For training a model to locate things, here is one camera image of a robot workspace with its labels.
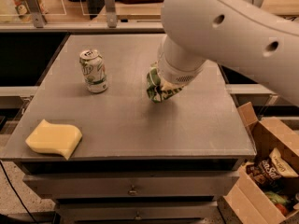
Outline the yellow foam-padded gripper finger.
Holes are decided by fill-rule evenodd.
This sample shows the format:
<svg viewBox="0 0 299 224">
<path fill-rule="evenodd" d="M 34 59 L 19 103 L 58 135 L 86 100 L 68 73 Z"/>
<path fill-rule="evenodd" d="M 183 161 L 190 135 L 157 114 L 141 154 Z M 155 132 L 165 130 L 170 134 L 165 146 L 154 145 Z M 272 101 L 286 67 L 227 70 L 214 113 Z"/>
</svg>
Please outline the yellow foam-padded gripper finger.
<svg viewBox="0 0 299 224">
<path fill-rule="evenodd" d="M 184 88 L 183 85 L 173 84 L 168 81 L 163 81 L 161 85 L 162 91 L 181 91 Z"/>
</svg>

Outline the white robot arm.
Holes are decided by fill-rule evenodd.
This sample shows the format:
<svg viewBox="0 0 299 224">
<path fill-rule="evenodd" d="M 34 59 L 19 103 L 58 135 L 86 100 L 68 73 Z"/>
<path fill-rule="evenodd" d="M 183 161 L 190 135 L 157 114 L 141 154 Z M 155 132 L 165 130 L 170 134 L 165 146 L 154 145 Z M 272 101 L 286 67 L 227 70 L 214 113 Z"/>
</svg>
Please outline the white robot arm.
<svg viewBox="0 0 299 224">
<path fill-rule="evenodd" d="M 299 105 L 296 23 L 246 0 L 164 0 L 161 19 L 158 67 L 168 82 L 191 82 L 210 60 Z"/>
</svg>

